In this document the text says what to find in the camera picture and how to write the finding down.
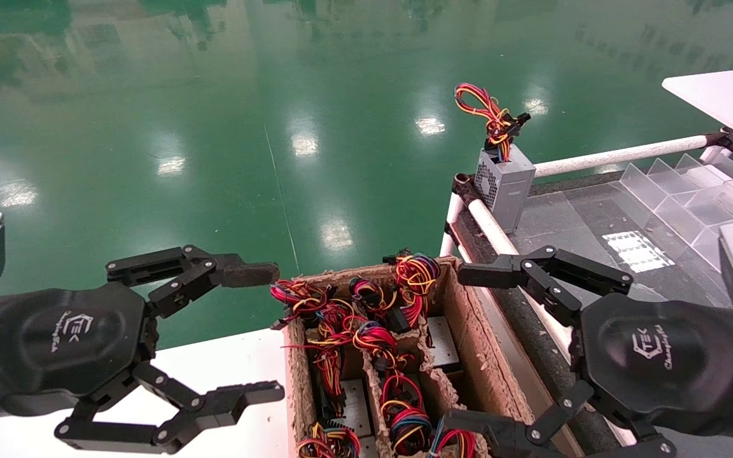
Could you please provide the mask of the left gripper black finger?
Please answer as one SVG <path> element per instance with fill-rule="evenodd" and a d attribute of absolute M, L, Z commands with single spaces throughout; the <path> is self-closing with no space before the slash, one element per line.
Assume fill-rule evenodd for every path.
<path fill-rule="evenodd" d="M 108 403 L 119 402 L 139 386 L 174 406 L 174 416 L 159 426 L 94 420 Z M 176 454 L 201 432 L 235 426 L 249 406 L 284 397 L 279 382 L 228 385 L 198 394 L 151 363 L 139 363 L 123 379 L 79 400 L 55 428 L 55 437 L 76 450 Z"/>
<path fill-rule="evenodd" d="M 168 318 L 216 287 L 272 284 L 280 270 L 277 263 L 246 263 L 238 253 L 208 253 L 183 246 L 109 261 L 106 275 L 109 282 L 129 288 L 160 281 L 146 304 L 152 316 Z"/>

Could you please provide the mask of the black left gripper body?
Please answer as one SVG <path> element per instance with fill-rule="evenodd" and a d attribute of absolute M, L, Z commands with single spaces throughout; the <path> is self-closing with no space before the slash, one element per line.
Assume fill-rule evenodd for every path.
<path fill-rule="evenodd" d="M 47 415 L 79 401 L 110 409 L 157 345 L 155 313 L 119 283 L 0 296 L 0 415 Z"/>

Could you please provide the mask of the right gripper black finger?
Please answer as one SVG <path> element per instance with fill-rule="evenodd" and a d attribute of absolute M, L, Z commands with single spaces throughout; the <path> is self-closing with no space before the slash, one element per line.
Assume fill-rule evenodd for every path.
<path fill-rule="evenodd" d="M 492 457 L 564 457 L 549 443 L 583 405 L 594 398 L 594 388 L 578 380 L 564 397 L 550 406 L 534 424 L 485 412 L 450 409 L 442 417 L 446 429 L 463 430 L 483 436 Z M 603 450 L 591 457 L 675 457 L 676 447 L 651 424 L 637 424 L 636 443 Z"/>
<path fill-rule="evenodd" d="M 527 254 L 500 254 L 491 264 L 462 264 L 457 268 L 457 281 L 462 285 L 488 289 L 521 288 L 544 305 L 547 313 L 559 324 L 577 328 L 582 303 L 561 282 L 599 296 L 610 293 L 626 295 L 633 284 L 633 277 L 558 247 L 544 246 Z"/>

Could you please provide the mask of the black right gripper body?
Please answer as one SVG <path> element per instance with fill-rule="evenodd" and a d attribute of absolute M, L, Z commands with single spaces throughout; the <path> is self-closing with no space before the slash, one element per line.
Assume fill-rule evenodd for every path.
<path fill-rule="evenodd" d="M 590 405 L 626 428 L 733 437 L 733 310 L 611 293 L 580 312 Z"/>

